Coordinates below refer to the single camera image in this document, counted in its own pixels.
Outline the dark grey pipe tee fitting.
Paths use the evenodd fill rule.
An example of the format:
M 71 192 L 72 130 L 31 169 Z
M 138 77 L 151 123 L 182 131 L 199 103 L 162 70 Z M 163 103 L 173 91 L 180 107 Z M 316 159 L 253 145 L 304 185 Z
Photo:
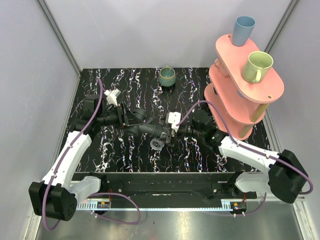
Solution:
M 144 120 L 148 116 L 147 112 L 144 109 L 136 107 L 132 111 L 132 113 L 136 118 L 142 121 L 142 123 L 139 125 L 126 127 L 123 130 L 126 134 L 134 137 L 138 137 L 141 134 L 149 134 L 151 137 L 159 139 L 165 139 L 169 136 L 169 130 L 160 124 L 153 124 L 152 117 L 149 118 L 149 121 L 144 122 Z

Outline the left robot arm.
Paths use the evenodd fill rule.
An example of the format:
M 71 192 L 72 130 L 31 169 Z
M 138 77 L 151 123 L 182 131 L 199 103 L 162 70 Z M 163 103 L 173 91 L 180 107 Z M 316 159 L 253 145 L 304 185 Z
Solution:
M 37 216 L 69 221 L 77 205 L 90 197 L 108 194 L 106 177 L 89 174 L 71 184 L 76 168 L 101 128 L 135 127 L 142 120 L 133 115 L 124 103 L 118 103 L 120 91 L 106 90 L 100 95 L 88 95 L 80 115 L 74 120 L 61 153 L 40 182 L 32 182 L 28 193 Z

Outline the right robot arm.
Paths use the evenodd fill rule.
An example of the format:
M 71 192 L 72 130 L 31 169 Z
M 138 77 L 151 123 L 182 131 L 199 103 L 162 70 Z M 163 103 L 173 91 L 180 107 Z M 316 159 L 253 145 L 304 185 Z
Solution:
M 248 192 L 265 192 L 292 204 L 301 194 L 308 175 L 292 151 L 265 150 L 235 139 L 215 128 L 204 110 L 192 119 L 190 125 L 182 125 L 180 121 L 179 112 L 167 113 L 165 122 L 169 126 L 171 137 L 193 137 L 210 151 L 258 170 L 232 176 L 227 185 L 230 197 L 236 199 Z

